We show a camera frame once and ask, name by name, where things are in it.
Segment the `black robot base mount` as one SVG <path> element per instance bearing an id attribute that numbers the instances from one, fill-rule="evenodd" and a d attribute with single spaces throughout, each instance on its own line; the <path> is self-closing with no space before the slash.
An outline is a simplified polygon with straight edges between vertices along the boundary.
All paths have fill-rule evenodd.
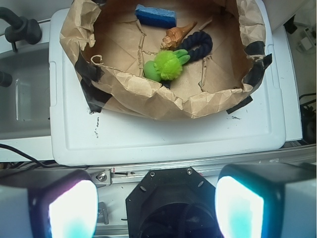
<path id="1" fill-rule="evenodd" d="M 152 170 L 126 198 L 131 238 L 221 238 L 215 186 L 192 167 Z"/>

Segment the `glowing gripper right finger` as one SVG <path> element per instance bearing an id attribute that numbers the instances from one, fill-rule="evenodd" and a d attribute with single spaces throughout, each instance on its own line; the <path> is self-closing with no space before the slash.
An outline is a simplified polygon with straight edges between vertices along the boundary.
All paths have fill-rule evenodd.
<path id="1" fill-rule="evenodd" d="M 215 212 L 226 238 L 315 238 L 317 167 L 226 165 L 216 184 Z"/>

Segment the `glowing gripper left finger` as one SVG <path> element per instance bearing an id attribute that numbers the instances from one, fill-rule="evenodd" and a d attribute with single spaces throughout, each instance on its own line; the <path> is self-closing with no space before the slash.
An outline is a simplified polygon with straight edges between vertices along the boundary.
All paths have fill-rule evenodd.
<path id="1" fill-rule="evenodd" d="M 82 169 L 0 172 L 2 238 L 92 238 L 98 192 Z"/>

